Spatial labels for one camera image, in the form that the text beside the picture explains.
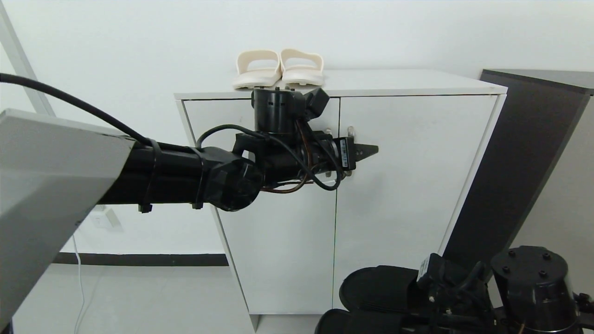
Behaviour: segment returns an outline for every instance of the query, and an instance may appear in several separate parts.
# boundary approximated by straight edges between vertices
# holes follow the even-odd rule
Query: wire
[[[76,259],[78,261],[78,284],[80,286],[80,297],[83,300],[82,305],[80,305],[80,311],[78,311],[78,317],[76,318],[76,323],[74,324],[74,334],[78,333],[78,330],[80,329],[80,321],[82,321],[81,316],[83,315],[83,309],[84,309],[84,290],[83,290],[83,277],[80,275],[80,270],[82,267],[82,264],[80,262],[80,255],[78,253],[78,248],[76,247],[76,239],[74,238],[74,234],[72,235],[72,243],[74,244],[74,254],[76,255]]]
[[[140,133],[132,130],[132,128],[125,125],[121,121],[118,121],[115,117],[109,115],[105,111],[102,111],[101,109],[99,109],[95,106],[92,106],[77,97],[74,97],[66,92],[63,92],[62,90],[59,90],[59,89],[54,88],[50,85],[41,83],[39,81],[35,81],[35,80],[31,80],[29,78],[20,77],[19,75],[12,75],[12,74],[7,74],[7,73],[0,73],[0,82],[16,84],[19,86],[35,89],[42,93],[51,95],[57,99],[60,99],[64,102],[70,103],[71,105],[76,106],[76,107],[90,113],[91,115],[104,120],[105,122],[112,125],[116,129],[122,131],[123,133],[127,134],[128,136],[132,137],[133,139],[136,139],[141,144],[150,146],[150,141],[145,136],[142,136]]]
[[[309,125],[307,125],[306,123],[306,128],[309,129],[309,131],[311,133],[313,133],[313,131],[311,130],[311,128],[309,127]],[[284,141],[278,139],[275,136],[270,136],[268,134],[264,134],[264,133],[259,133],[256,131],[252,131],[250,129],[244,128],[244,127],[240,127],[239,125],[234,125],[234,124],[223,124],[223,125],[219,125],[218,127],[214,127],[208,131],[206,131],[205,133],[203,133],[198,140],[196,140],[196,148],[198,150],[202,149],[202,143],[204,142],[204,140],[219,131],[222,130],[227,130],[227,129],[232,129],[232,130],[238,130],[241,131],[245,134],[249,134],[251,136],[254,136],[256,138],[261,138],[261,139],[265,139],[265,140],[271,140],[275,143],[277,143],[278,145],[282,146],[290,155],[291,157],[297,162],[297,164],[299,165],[299,167],[301,168],[301,170],[305,173],[305,175],[307,175],[309,178],[311,178],[313,180],[313,182],[315,184],[317,184],[320,188],[324,189],[324,190],[328,190],[328,191],[333,191],[336,190],[338,188],[338,186],[340,185],[340,180],[342,179],[342,168],[338,165],[338,163],[336,162],[336,160],[333,159],[332,154],[328,151],[328,149],[326,149],[323,145],[321,145],[321,142],[318,138],[315,138],[316,142],[318,143],[318,145],[320,145],[322,147],[322,149],[326,152],[326,154],[328,155],[328,157],[332,160],[332,163],[334,164],[334,167],[336,168],[336,182],[333,185],[325,185],[322,181],[320,181],[320,179],[318,179],[315,174],[309,169],[309,167],[307,167],[307,165],[305,164],[305,162],[303,162],[303,160],[301,160],[301,158],[287,145],[285,144]]]
[[[238,131],[241,131],[241,132],[243,132],[245,134],[249,134],[250,136],[254,136],[254,137],[260,138],[260,139],[266,139],[266,138],[270,137],[270,136],[266,136],[266,135],[264,135],[262,133],[259,133],[259,132],[256,132],[256,131],[252,131],[252,130],[250,130],[248,128],[241,127],[239,125],[235,125],[235,124],[223,124],[223,125],[219,125],[218,127],[214,127],[212,129],[206,131],[205,133],[203,133],[196,140],[196,148],[198,150],[201,150],[202,149],[202,143],[204,142],[204,140],[208,136],[210,136],[210,135],[212,135],[214,133],[217,133],[219,131],[222,131],[222,130],[227,130],[227,129],[228,130],[238,130]]]
[[[303,141],[303,145],[305,146],[305,151],[307,153],[307,166],[313,170],[313,168],[311,166],[312,156],[311,156],[311,150],[309,149],[309,144],[307,143],[305,134],[303,134],[303,129],[301,128],[301,124],[299,124],[299,121],[295,121],[295,125],[297,126],[297,130],[299,130],[299,134],[301,135],[301,140]],[[278,190],[278,189],[272,189],[272,188],[262,188],[261,190],[265,191],[267,193],[290,194],[290,193],[294,193],[295,191],[298,191],[299,189],[301,189],[306,183],[307,183],[307,175],[303,177],[301,182],[297,182],[297,185],[291,189]]]
[[[332,164],[334,165],[334,170],[336,171],[336,182],[331,187],[329,187],[331,189],[324,188],[324,187],[322,187],[322,188],[324,188],[326,190],[335,190],[335,189],[337,189],[338,186],[340,185],[341,180],[344,178],[343,171],[342,171],[342,166],[340,166],[338,164],[338,162],[334,158],[334,155],[328,150],[328,148],[326,148],[326,146],[322,145],[322,142],[320,141],[320,139],[318,137],[315,136],[314,130],[311,129],[311,127],[309,126],[309,124],[307,122],[305,122],[305,128],[309,131],[309,133],[311,134],[311,136],[314,138],[315,142],[318,143],[318,145],[320,145],[320,147],[322,148],[322,150],[324,150],[324,152],[328,156],[328,159],[330,159],[330,161],[332,161]]]

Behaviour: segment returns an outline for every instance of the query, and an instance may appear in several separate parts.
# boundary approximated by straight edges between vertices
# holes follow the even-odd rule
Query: black baseboard
[[[225,267],[225,254],[94,254],[81,253],[82,264],[139,267]],[[77,264],[74,253],[58,253],[54,263]]]

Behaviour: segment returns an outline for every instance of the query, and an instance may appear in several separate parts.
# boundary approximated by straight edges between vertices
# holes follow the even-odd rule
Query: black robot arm
[[[236,211],[251,204],[260,191],[291,193],[310,183],[335,190],[345,171],[355,169],[378,147],[313,131],[308,121],[322,114],[328,100],[322,89],[307,94],[255,89],[255,131],[220,125],[205,132],[195,147],[137,143],[99,204],[138,203],[141,212],[149,212],[156,203],[191,203],[195,209],[211,203]],[[208,136],[227,129],[241,131],[232,152],[202,147]],[[334,185],[316,177],[327,171],[336,171]],[[279,189],[288,185],[293,187]]]

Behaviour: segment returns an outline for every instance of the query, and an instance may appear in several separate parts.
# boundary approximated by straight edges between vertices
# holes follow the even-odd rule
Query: black cable
[[[305,123],[305,128],[307,129],[307,131],[309,131],[309,134],[314,138],[315,142],[318,143],[318,145],[320,145],[322,150],[324,150],[324,153],[326,153],[326,155],[328,156],[328,159],[330,159],[330,161],[332,161],[332,164],[334,165],[334,170],[336,171],[336,182],[330,187],[331,189],[326,189],[326,188],[324,188],[324,189],[336,190],[336,189],[338,189],[338,186],[340,185],[340,182],[343,179],[342,178],[342,174],[343,174],[342,166],[339,165],[339,163],[336,161],[336,159],[334,158],[334,154],[332,154],[332,152],[330,152],[328,150],[328,148],[326,148],[326,146],[322,145],[322,142],[320,141],[320,139],[318,137],[315,136],[314,130],[311,129],[309,124],[307,122],[304,122],[304,123]]]
[[[204,142],[204,140],[208,136],[210,136],[210,135],[212,135],[212,134],[214,134],[216,132],[219,132],[221,130],[227,130],[227,129],[238,130],[238,131],[241,131],[241,132],[243,132],[245,134],[249,134],[250,136],[253,136],[253,137],[256,137],[256,138],[262,138],[262,139],[266,139],[267,138],[267,136],[265,136],[262,133],[259,133],[259,132],[256,132],[256,131],[252,131],[252,130],[250,130],[248,128],[244,128],[244,127],[241,127],[239,125],[235,125],[235,124],[223,124],[223,125],[219,125],[218,127],[214,127],[212,129],[206,131],[205,133],[203,133],[198,138],[198,140],[196,140],[196,148],[198,150],[201,150],[202,149],[202,143]]]
[[[92,106],[77,97],[74,97],[66,92],[63,92],[62,90],[59,90],[57,88],[54,88],[54,87],[44,84],[44,83],[40,83],[35,80],[31,80],[29,78],[20,77],[18,75],[6,74],[6,73],[0,73],[0,82],[16,84],[19,86],[35,89],[42,93],[51,95],[57,99],[60,99],[64,102],[70,103],[71,105],[76,106],[76,107],[90,113],[91,115],[94,115],[94,116],[104,120],[105,122],[112,125],[116,129],[122,131],[123,133],[127,134],[128,136],[132,137],[133,139],[136,139],[141,144],[146,145],[146,146],[151,146],[150,140],[148,138],[146,138],[145,136],[142,136],[140,133],[132,130],[132,128],[125,125],[121,121],[118,121],[116,118],[109,115],[105,111],[102,111],[101,109],[99,109],[95,106]]]
[[[297,164],[299,165],[299,167],[301,168],[301,170],[309,177],[312,179],[312,181],[314,181],[320,188],[324,189],[324,190],[328,190],[328,191],[333,191],[336,190],[336,188],[338,188],[338,186],[340,185],[340,180],[341,180],[341,175],[342,175],[342,168],[340,168],[337,164],[337,162],[335,160],[332,159],[332,155],[330,155],[330,152],[328,152],[328,150],[321,145],[320,141],[316,138],[316,141],[318,142],[318,145],[320,145],[322,147],[322,149],[324,149],[324,151],[326,151],[326,154],[328,155],[328,157],[330,159],[333,160],[334,166],[337,168],[340,168],[340,171],[337,170],[337,174],[336,174],[336,183],[334,183],[333,185],[325,185],[322,181],[320,181],[320,179],[318,179],[315,174],[309,169],[309,167],[307,167],[307,165],[305,164],[305,162],[303,160],[301,160],[301,158],[297,155],[297,153],[295,153],[287,144],[285,144],[285,142],[283,142],[282,140],[276,138],[275,136],[270,136],[268,134],[264,134],[264,133],[259,133],[256,131],[252,131],[250,129],[244,128],[244,127],[240,127],[239,125],[234,125],[234,124],[223,124],[223,125],[219,125],[218,127],[214,127],[208,131],[206,131],[205,133],[203,133],[198,140],[196,140],[196,148],[198,150],[202,149],[202,143],[204,142],[204,140],[212,135],[213,133],[222,131],[222,130],[227,130],[227,129],[232,129],[232,130],[238,130],[241,131],[245,134],[249,134],[251,136],[254,136],[256,138],[262,138],[265,140],[271,140],[275,143],[277,143],[278,145],[281,145],[287,152],[289,152],[289,154],[291,155],[291,157],[293,157],[293,159],[297,162]]]
[[[293,157],[293,159],[297,162],[297,164],[299,165],[299,167],[301,168],[301,170],[303,170],[303,172],[309,177],[311,178],[312,181],[315,182],[315,184],[317,184],[320,188],[324,189],[324,190],[328,190],[328,191],[333,191],[336,190],[336,188],[338,188],[339,184],[340,184],[340,174],[337,174],[337,181],[336,183],[334,183],[333,185],[325,185],[322,181],[320,181],[320,179],[318,179],[318,177],[315,176],[315,174],[307,167],[307,165],[305,164],[305,162],[303,162],[303,160],[301,160],[299,158],[299,156],[297,156],[297,154],[287,145],[285,144],[282,140],[274,137],[274,136],[268,136],[268,139],[274,141],[275,143],[281,145],[287,152],[289,152],[289,154]]]

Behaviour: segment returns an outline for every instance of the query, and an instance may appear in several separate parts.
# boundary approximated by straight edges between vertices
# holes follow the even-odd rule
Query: slipper
[[[250,63],[260,60],[274,60],[276,66],[248,69]],[[244,51],[237,56],[237,74],[232,83],[234,89],[274,86],[281,76],[279,54],[272,50]]]
[[[291,58],[307,59],[315,65],[288,65]],[[297,83],[300,85],[312,84],[322,86],[324,84],[324,60],[316,53],[305,53],[295,49],[284,49],[280,52],[280,65],[283,70],[284,83]]]

